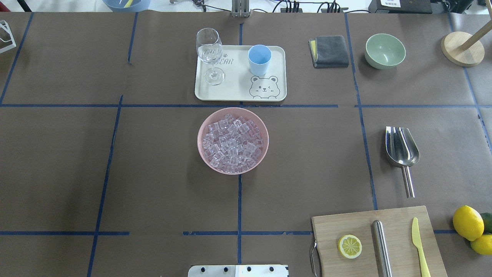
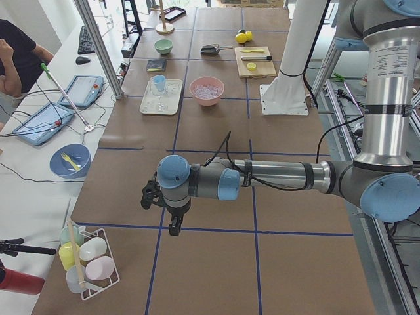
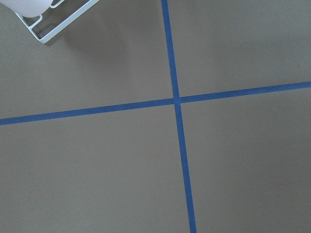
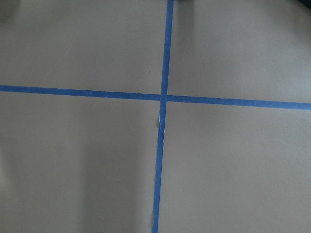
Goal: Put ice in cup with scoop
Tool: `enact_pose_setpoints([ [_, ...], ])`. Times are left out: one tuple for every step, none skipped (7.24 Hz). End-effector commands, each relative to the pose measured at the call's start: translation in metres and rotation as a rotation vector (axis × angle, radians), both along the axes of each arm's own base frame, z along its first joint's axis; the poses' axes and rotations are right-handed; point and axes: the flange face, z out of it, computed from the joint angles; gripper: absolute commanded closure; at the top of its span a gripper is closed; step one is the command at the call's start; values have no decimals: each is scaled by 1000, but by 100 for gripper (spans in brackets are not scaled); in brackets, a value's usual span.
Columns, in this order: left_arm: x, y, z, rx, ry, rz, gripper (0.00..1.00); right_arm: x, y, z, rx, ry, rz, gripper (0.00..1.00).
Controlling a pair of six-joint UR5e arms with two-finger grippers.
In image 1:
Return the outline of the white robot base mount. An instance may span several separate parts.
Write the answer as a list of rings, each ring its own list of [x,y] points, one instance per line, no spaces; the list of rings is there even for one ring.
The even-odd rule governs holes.
[[[287,265],[195,265],[188,270],[188,277],[288,277]]]

